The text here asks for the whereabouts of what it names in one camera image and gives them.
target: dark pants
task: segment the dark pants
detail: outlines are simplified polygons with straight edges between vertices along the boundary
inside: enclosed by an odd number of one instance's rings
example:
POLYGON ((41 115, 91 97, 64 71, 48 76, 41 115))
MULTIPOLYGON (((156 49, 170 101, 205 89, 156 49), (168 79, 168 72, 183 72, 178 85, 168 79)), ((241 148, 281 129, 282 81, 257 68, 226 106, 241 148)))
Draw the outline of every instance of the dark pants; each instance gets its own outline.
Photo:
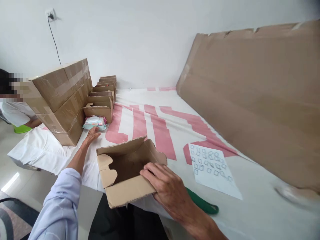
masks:
POLYGON ((103 194, 88 240, 168 240, 158 214, 128 204, 110 209, 103 194))

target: wet wipes package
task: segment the wet wipes package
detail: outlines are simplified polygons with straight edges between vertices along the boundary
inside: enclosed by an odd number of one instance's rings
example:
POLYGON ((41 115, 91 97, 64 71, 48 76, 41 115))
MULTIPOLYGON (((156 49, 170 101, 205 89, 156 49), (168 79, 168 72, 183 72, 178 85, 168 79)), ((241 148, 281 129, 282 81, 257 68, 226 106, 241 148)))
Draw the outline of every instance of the wet wipes package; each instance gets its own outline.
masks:
POLYGON ((197 183, 242 200, 223 152, 189 143, 197 183))
POLYGON ((99 131, 103 131, 106 129, 107 120, 105 117, 87 117, 86 121, 83 125, 84 129, 90 130, 93 127, 98 127, 99 131))

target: electrical outlet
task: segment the electrical outlet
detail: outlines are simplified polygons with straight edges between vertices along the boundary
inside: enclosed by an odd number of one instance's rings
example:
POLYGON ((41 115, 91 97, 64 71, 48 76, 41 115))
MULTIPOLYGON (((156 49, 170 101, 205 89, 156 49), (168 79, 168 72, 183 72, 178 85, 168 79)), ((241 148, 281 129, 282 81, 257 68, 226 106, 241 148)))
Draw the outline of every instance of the electrical outlet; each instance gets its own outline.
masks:
POLYGON ((46 13, 46 18, 49 17, 51 14, 53 16, 53 19, 49 18, 49 22, 53 22, 57 20, 56 13, 53 8, 47 9, 45 13, 46 13))

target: paper sheet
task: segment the paper sheet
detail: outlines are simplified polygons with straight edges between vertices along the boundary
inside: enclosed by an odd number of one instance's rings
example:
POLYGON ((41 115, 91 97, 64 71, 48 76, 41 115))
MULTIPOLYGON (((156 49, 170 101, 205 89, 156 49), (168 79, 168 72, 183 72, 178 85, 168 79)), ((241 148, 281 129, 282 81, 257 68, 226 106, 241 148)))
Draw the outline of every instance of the paper sheet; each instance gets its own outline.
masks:
POLYGON ((222 151, 191 143, 189 151, 197 183, 243 200, 222 151))

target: power cord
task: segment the power cord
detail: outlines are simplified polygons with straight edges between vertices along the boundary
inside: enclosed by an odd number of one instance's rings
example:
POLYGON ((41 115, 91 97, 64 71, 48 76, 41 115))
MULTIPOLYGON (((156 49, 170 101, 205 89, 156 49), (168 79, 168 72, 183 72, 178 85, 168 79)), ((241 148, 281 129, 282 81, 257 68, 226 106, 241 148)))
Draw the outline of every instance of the power cord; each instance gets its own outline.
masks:
POLYGON ((61 65, 61 61, 60 61, 60 57, 59 57, 59 53, 58 53, 58 49, 57 49, 57 45, 56 45, 56 41, 54 40, 54 37, 53 37, 53 34, 52 34, 52 30, 51 30, 51 26, 50 26, 49 18, 51 18, 51 19, 53 20, 53 15, 52 15, 52 14, 50 14, 50 15, 48 16, 48 24, 49 24, 49 28, 50 28, 50 31, 51 31, 51 35, 52 35, 52 38, 53 38, 54 45, 56 46, 57 55, 58 55, 58 58, 59 58, 59 63, 60 63, 60 65, 61 65))

